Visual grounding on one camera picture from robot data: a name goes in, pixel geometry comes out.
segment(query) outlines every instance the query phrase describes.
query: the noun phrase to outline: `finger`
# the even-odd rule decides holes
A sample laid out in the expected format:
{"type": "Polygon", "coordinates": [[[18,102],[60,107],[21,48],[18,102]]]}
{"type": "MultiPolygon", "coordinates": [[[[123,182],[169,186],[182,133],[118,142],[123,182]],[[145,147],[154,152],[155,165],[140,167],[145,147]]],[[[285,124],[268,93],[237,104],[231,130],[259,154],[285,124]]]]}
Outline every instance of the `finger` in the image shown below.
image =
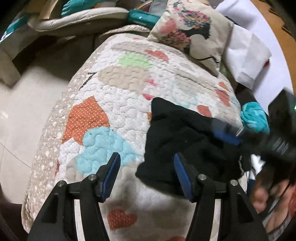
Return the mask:
{"type": "Polygon", "coordinates": [[[258,187],[252,193],[251,202],[259,201],[259,202],[266,202],[268,200],[268,192],[263,187],[258,187]]]}
{"type": "Polygon", "coordinates": [[[277,207],[275,208],[276,212],[280,212],[288,208],[294,191],[295,191],[295,186],[291,186],[286,190],[284,195],[280,198],[279,203],[277,204],[277,207]]]}
{"type": "Polygon", "coordinates": [[[271,190],[270,190],[270,195],[274,197],[280,197],[282,193],[285,191],[286,187],[289,185],[289,180],[283,180],[277,185],[275,185],[271,190]]]}
{"type": "Polygon", "coordinates": [[[253,202],[253,206],[257,213],[263,212],[266,208],[266,202],[259,202],[255,201],[253,202]]]}

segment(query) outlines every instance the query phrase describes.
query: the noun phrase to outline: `teal cloth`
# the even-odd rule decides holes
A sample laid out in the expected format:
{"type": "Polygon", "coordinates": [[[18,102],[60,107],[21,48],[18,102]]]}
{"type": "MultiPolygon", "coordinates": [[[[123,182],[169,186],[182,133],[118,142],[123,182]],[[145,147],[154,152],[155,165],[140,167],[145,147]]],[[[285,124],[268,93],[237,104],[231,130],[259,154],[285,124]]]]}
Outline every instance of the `teal cloth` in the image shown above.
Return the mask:
{"type": "Polygon", "coordinates": [[[269,134],[269,126],[264,110],[257,102],[248,102],[243,105],[240,112],[242,123],[254,132],[265,132],[269,134]]]}
{"type": "Polygon", "coordinates": [[[65,17],[75,12],[91,9],[97,3],[105,1],[112,0],[70,0],[63,6],[61,16],[65,17]]]}
{"type": "Polygon", "coordinates": [[[29,13],[25,13],[23,14],[22,17],[20,17],[19,19],[17,19],[16,21],[12,22],[8,28],[6,29],[6,34],[9,34],[13,31],[16,31],[18,28],[20,28],[21,26],[27,24],[29,17],[31,16],[31,14],[29,13]]]}

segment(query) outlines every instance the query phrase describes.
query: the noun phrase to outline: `metal screw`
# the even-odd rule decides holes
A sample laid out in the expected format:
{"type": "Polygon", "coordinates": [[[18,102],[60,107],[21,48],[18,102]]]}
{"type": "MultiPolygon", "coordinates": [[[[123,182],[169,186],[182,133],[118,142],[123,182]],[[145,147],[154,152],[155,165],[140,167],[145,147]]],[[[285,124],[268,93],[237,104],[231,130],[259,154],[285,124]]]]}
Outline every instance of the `metal screw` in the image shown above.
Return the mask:
{"type": "Polygon", "coordinates": [[[237,180],[231,180],[230,184],[233,185],[233,186],[236,186],[238,184],[238,182],[237,182],[237,180]]]}
{"type": "Polygon", "coordinates": [[[59,187],[61,187],[61,186],[63,186],[65,183],[66,183],[65,181],[59,181],[59,182],[57,183],[57,185],[58,185],[59,187]]]}
{"type": "Polygon", "coordinates": [[[96,179],[96,175],[95,174],[89,175],[89,180],[93,181],[95,179],[96,179]]]}
{"type": "Polygon", "coordinates": [[[199,174],[198,175],[198,178],[203,181],[203,180],[206,180],[207,179],[207,176],[204,175],[204,174],[199,174]]]}

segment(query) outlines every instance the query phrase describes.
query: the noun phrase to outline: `black cloth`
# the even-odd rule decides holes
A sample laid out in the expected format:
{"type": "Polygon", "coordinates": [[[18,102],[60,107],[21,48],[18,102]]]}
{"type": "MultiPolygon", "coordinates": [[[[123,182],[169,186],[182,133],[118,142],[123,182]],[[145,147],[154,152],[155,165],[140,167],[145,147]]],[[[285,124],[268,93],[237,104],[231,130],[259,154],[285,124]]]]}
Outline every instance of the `black cloth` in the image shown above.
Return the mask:
{"type": "Polygon", "coordinates": [[[183,195],[173,166],[177,152],[213,180],[227,182],[242,176],[239,160],[249,162],[250,154],[241,155],[239,146],[216,139],[211,128],[213,118],[162,98],[154,98],[151,109],[145,161],[136,172],[142,182],[163,192],[183,195]]]}

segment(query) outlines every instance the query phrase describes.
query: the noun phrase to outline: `bed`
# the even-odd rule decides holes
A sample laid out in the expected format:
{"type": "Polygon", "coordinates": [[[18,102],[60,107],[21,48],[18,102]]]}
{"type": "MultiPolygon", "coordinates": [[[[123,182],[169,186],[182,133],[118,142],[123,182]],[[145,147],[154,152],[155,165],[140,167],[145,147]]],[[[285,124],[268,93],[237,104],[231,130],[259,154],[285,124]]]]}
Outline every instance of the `bed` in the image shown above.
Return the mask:
{"type": "MultiPolygon", "coordinates": [[[[240,104],[222,74],[214,77],[179,50],[143,36],[111,36],[73,76],[48,117],[22,205],[27,232],[59,180],[81,181],[116,151],[121,168],[110,198],[100,204],[110,240],[185,240],[195,204],[135,177],[154,97],[242,126],[240,104]]],[[[246,189],[246,180],[240,183],[246,189]]],[[[219,206],[217,200],[211,240],[218,235],[219,206]]],[[[83,239],[82,230],[77,234],[83,239]]]]}

